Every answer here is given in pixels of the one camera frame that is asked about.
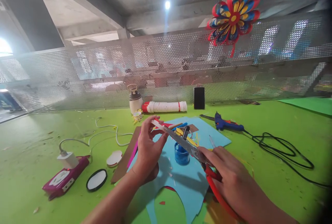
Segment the green tabletop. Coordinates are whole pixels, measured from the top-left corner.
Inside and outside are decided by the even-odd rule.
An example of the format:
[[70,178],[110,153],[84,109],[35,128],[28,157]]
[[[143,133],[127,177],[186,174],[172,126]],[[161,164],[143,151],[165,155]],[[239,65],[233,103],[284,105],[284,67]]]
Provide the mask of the green tabletop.
[[[234,119],[243,124],[253,135],[269,132],[294,144],[314,164],[313,171],[298,168],[306,177],[326,183],[330,174],[331,119],[292,105],[277,101],[262,101],[254,105],[206,105],[205,110],[188,106],[187,113],[160,114],[164,121],[182,116],[199,114],[214,116],[218,111],[224,119]],[[0,188],[2,223],[79,223],[113,189],[110,184],[114,168],[106,166],[106,159],[119,147],[115,134],[103,133],[92,139],[91,144],[101,142],[93,149],[93,162],[77,179],[64,196],[48,201],[42,186],[51,179],[62,165],[57,161],[58,144],[65,138],[82,139],[87,133],[114,130],[111,127],[97,129],[95,119],[102,117],[99,125],[118,125],[120,133],[133,132],[135,126],[129,109],[67,111],[29,114],[0,124]],[[326,190],[310,184],[295,174],[278,158],[261,150],[245,135],[232,131],[222,132],[232,143],[227,149],[247,161],[255,171],[255,180],[267,196],[281,209],[301,223],[309,222],[325,201]],[[119,138],[127,143],[131,136]],[[88,155],[90,148],[79,142],[63,144],[75,155]],[[85,184],[96,170],[105,168],[107,182],[94,193],[87,192]],[[149,223],[145,209],[138,209],[136,196],[129,208],[127,222]],[[163,189],[155,200],[158,223],[185,223],[184,208],[177,194]],[[202,223],[206,209],[194,220]]]

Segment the red paper flower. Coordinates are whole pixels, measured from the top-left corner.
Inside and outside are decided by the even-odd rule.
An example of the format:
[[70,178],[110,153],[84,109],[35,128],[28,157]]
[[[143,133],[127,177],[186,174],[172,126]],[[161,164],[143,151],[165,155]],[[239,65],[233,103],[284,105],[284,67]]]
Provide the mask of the red paper flower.
[[217,45],[233,45],[231,57],[234,55],[235,43],[240,35],[248,34],[252,23],[259,18],[259,11],[254,10],[260,0],[227,0],[218,2],[212,9],[214,18],[207,24],[213,29],[208,40]]

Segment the perforated metal screen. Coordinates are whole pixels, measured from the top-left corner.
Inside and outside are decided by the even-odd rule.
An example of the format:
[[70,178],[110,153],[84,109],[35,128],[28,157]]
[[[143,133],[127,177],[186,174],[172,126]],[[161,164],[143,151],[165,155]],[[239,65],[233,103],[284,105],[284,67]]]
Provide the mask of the perforated metal screen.
[[[127,85],[145,101],[302,97],[329,62],[323,11],[258,21],[232,46],[214,47],[204,28],[0,58],[0,83],[27,111],[129,106]],[[331,77],[325,76],[331,83]]]

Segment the blue foam sheet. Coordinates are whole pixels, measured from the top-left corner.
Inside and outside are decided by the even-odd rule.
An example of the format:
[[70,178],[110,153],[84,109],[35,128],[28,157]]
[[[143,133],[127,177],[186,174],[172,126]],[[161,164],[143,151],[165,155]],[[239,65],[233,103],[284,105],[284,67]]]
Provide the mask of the blue foam sheet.
[[[197,133],[200,138],[200,146],[212,148],[212,145],[209,141],[209,135],[213,138],[216,146],[225,146],[231,143],[228,138],[223,136],[219,131],[200,118],[183,117],[167,121],[167,123],[170,124],[184,122],[187,122],[188,125],[193,124],[198,128]],[[160,134],[156,135],[153,141],[156,142],[160,136]],[[146,208],[152,224],[157,223],[157,217],[154,209],[154,200],[156,194],[162,187],[170,186],[175,189],[184,206],[187,224],[192,223],[195,216],[200,212],[204,196],[209,187],[205,177],[205,172],[196,159],[190,157],[189,164],[185,166],[181,166],[176,163],[174,158],[174,143],[175,141],[171,137],[168,137],[167,142],[163,148],[162,155],[158,161],[159,173],[157,178],[140,188],[140,190],[142,190],[144,193],[142,204],[146,204]],[[129,169],[131,169],[131,167],[135,164],[138,152],[136,153]]]

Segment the power cord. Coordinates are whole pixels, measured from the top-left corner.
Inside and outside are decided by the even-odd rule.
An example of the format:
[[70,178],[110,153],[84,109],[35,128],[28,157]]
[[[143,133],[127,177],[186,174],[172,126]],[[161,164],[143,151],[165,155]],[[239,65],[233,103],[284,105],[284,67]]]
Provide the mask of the power cord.
[[[104,127],[112,126],[112,127],[116,127],[116,131],[102,131],[102,132],[99,132],[99,133],[97,133],[97,134],[94,134],[92,137],[89,138],[88,143],[86,143],[86,142],[84,142],[84,141],[82,141],[82,140],[73,139],[73,138],[64,139],[64,140],[62,140],[62,141],[59,143],[60,154],[63,155],[63,156],[66,156],[66,155],[67,155],[67,152],[66,152],[65,150],[63,150],[62,147],[61,147],[61,145],[62,145],[62,143],[63,143],[64,141],[69,141],[69,140],[78,141],[78,142],[80,142],[80,143],[82,143],[82,144],[84,144],[84,145],[90,147],[90,146],[91,146],[91,145],[90,145],[90,141],[91,141],[91,139],[94,138],[95,136],[97,136],[97,135],[103,133],[103,132],[111,132],[111,133],[115,133],[115,138],[116,138],[117,144],[118,144],[119,146],[121,146],[121,147],[122,147],[122,146],[126,146],[126,145],[129,144],[129,143],[126,143],[126,144],[120,144],[119,141],[118,141],[118,135],[121,135],[121,136],[125,136],[125,135],[133,135],[133,133],[124,133],[124,134],[118,133],[118,126],[117,126],[117,125],[98,126],[98,125],[97,125],[97,122],[98,122],[100,119],[101,119],[101,117],[99,117],[99,118],[97,118],[97,119],[95,120],[95,124],[96,124],[96,127],[97,127],[97,128],[104,128]],[[92,159],[92,149],[93,149],[97,144],[95,144],[95,145],[91,148],[91,150],[90,150],[90,152],[89,152],[89,155],[90,155],[91,159]]]
[[[317,186],[320,187],[325,187],[325,188],[332,188],[331,185],[327,185],[327,184],[322,184],[322,183],[318,183],[315,181],[312,181],[308,178],[306,178],[304,175],[302,175],[300,172],[298,172],[288,161],[291,161],[292,163],[305,168],[305,169],[309,169],[309,170],[313,170],[315,168],[314,164],[308,159],[306,158],[294,145],[292,145],[290,142],[279,138],[279,137],[275,137],[273,135],[271,135],[270,133],[264,132],[262,136],[254,136],[251,135],[248,131],[244,130],[245,133],[247,133],[248,135],[251,136],[251,139],[257,143],[259,145],[260,148],[262,148],[264,151],[270,153],[271,155],[274,155],[275,157],[279,158],[280,160],[282,160],[286,165],[288,165],[296,174],[298,174],[300,177],[302,177],[304,180],[315,184]],[[276,140],[277,142],[279,142],[280,144],[282,144],[285,148],[287,148],[290,153],[284,152],[282,150],[279,150],[277,148],[274,148],[266,143],[264,143],[264,139],[265,138],[272,138],[274,140]],[[298,163],[296,161],[294,161],[291,157],[296,157],[297,154],[299,154],[307,163],[306,164],[301,164]]]

